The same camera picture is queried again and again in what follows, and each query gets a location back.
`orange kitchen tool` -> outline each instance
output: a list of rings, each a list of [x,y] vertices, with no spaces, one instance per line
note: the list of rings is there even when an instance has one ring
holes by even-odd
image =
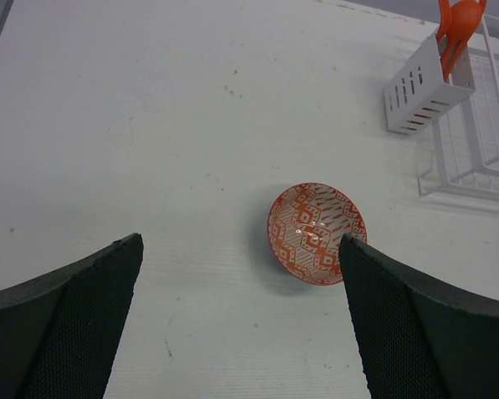
[[[436,41],[439,43],[451,26],[451,4],[449,0],[438,0],[440,6],[440,27],[436,33]]]
[[[451,25],[447,30],[447,45],[442,54],[443,79],[446,81],[464,50],[467,41],[481,23],[487,0],[461,0],[451,7]]]

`dish drying rack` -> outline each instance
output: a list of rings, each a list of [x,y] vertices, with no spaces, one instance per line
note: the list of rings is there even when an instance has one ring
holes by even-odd
[[[488,27],[499,18],[482,19],[487,51],[469,48],[476,91],[433,121],[429,166],[419,173],[420,195],[434,191],[499,200],[499,55]]]

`white table surface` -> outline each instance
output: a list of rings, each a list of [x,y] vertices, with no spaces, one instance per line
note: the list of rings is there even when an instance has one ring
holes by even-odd
[[[499,211],[419,198],[417,144],[384,129],[383,85],[433,29],[337,0],[16,0],[0,289],[136,231],[107,398],[369,397],[343,285],[282,272],[265,221],[324,182],[371,245],[499,299]]]

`geometric pattern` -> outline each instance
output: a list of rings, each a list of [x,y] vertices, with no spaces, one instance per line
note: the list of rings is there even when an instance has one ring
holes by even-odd
[[[290,187],[269,212],[268,240],[275,257],[306,283],[342,282],[338,247],[344,233],[366,242],[366,226],[357,207],[328,185]]]

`slotted container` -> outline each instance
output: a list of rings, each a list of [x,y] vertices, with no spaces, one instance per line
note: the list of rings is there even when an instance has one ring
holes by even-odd
[[[452,70],[450,82],[443,80],[440,48],[444,44],[439,47],[433,33],[384,87],[389,131],[422,131],[475,91],[467,47]]]

